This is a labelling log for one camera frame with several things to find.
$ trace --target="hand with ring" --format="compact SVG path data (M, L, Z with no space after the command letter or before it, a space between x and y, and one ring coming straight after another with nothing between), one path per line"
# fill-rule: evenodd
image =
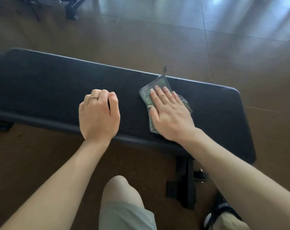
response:
M119 122L118 99L114 92L94 89L79 106L80 130L85 140L110 141L118 132Z

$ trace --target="tiled floor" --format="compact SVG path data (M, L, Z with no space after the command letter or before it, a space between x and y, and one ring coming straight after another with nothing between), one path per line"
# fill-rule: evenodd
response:
M23 47L152 73L167 65L170 76L235 87L255 166L290 190L290 0L86 0L77 21L64 18L64 3L42 1L51 7L37 10L38 23L18 0L0 0L1 50ZM0 134L0 225L80 143L22 125ZM175 178L173 158L112 145L73 229L97 227L103 186L116 174L139 190L158 229L197 229L215 192L211 182L197 184L196 210L185 210L164 197L165 181Z

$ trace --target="shorts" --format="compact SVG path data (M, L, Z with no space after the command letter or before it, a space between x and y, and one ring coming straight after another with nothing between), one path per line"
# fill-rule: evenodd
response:
M108 202L101 206L99 230L157 230L151 211L125 203Z

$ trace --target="person's left arm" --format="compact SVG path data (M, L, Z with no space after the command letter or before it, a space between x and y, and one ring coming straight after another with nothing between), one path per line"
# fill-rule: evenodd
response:
M79 106L80 129L85 141L0 229L70 229L89 179L116 135L119 121L114 92L95 89L86 95Z

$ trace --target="person's right arm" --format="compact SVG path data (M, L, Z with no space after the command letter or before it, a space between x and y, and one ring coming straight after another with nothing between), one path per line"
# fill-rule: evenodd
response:
M194 126L175 92L151 90L157 131L182 145L208 172L229 204L251 229L290 229L290 192Z

